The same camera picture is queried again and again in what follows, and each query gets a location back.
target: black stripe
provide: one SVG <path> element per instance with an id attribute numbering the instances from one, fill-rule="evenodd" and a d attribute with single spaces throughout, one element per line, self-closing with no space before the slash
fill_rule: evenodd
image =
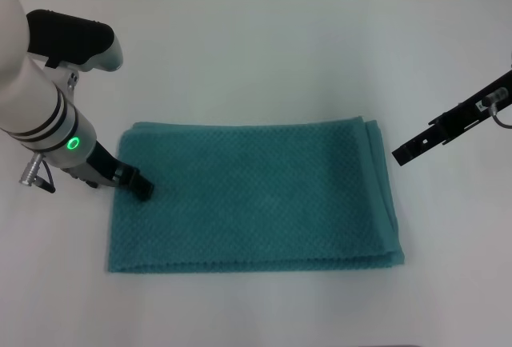
<path id="1" fill-rule="evenodd" d="M 38 153 L 49 153 L 50 151 L 56 150 L 56 149 L 64 146 L 74 136 L 74 133 L 77 132 L 77 128 L 78 128 L 78 110 L 74 105 L 72 105 L 72 106 L 74 108 L 74 124 L 73 124 L 73 127 L 71 128 L 70 133 L 67 134 L 66 139 L 64 139 L 62 142 L 57 143 L 55 146 L 48 147 L 47 149 L 44 149 L 44 150 L 35 150 L 35 151 L 37 151 Z"/>
<path id="2" fill-rule="evenodd" d="M 66 100 L 66 97 L 64 97 L 64 95 L 62 95 L 62 97 L 64 99 L 64 107 L 62 107 L 62 115 L 58 119 L 57 123 L 55 123 L 55 125 L 51 129 L 49 129 L 44 134 L 41 134 L 41 135 L 39 135 L 38 137 L 35 137 L 35 138 L 29 138 L 29 139 L 20 139 L 20 138 L 16 138 L 16 137 L 13 137 L 13 138 L 18 140 L 18 141 L 20 141 L 20 142 L 33 143 L 33 142 L 42 141 L 43 139 L 48 138 L 50 135 L 55 133 L 55 131 L 57 131 L 60 128 L 60 126 L 62 126 L 62 123 L 64 123 L 64 121 L 66 120 L 66 115 L 67 115 L 67 100 Z"/>
<path id="3" fill-rule="evenodd" d="M 25 133 L 13 133 L 11 131 L 5 131 L 8 133 L 11 137 L 14 135 L 16 137 L 29 137 L 30 135 L 37 134 L 40 131 L 43 131 L 46 127 L 48 127 L 51 122 L 54 121 L 54 119 L 57 117 L 58 111 L 61 109 L 61 99 L 64 99 L 64 102 L 66 103 L 66 97 L 62 94 L 62 91 L 58 89 L 57 86 L 55 86 L 55 89 L 57 90 L 57 105 L 55 106 L 54 112 L 51 114 L 51 116 L 48 118 L 46 122 L 44 122 L 42 125 L 40 125 L 38 128 L 33 129 L 31 131 L 26 131 Z"/>

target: table surface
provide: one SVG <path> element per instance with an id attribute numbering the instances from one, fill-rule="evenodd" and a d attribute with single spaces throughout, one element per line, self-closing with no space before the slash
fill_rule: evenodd
<path id="1" fill-rule="evenodd" d="M 75 101 L 115 153 L 134 122 L 377 119 L 406 264 L 344 272 L 106 272 L 113 190 L 0 136 L 0 345 L 507 345 L 512 132 L 487 121 L 399 167 L 391 151 L 510 69 L 512 0 L 22 0 L 111 25 L 125 62 Z M 503 111 L 512 122 L 512 111 Z"/>

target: green led ring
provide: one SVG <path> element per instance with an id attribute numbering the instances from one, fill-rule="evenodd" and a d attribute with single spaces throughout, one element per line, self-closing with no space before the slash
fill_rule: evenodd
<path id="1" fill-rule="evenodd" d="M 78 147 L 78 145 L 80 144 L 80 138 L 79 137 L 72 137 L 68 142 L 67 142 L 67 148 L 68 150 L 74 150 Z"/>

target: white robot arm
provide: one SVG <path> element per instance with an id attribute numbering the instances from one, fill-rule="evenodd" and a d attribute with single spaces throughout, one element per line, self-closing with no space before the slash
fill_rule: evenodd
<path id="1" fill-rule="evenodd" d="M 121 66 L 112 29 L 45 10 L 25 15 L 18 0 L 0 0 L 0 15 L 0 129 L 34 152 L 20 182 L 54 192 L 37 176 L 47 162 L 92 187 L 126 188 L 148 199 L 153 185 L 97 142 L 94 127 L 73 104 L 79 70 Z M 44 70 L 28 53 L 48 58 Z"/>

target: teal towel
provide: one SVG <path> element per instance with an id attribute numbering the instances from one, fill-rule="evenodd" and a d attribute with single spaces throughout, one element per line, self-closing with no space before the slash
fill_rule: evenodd
<path id="1" fill-rule="evenodd" d="M 154 183 L 118 190 L 109 271 L 370 269 L 403 263 L 377 122 L 138 123 L 119 158 Z"/>

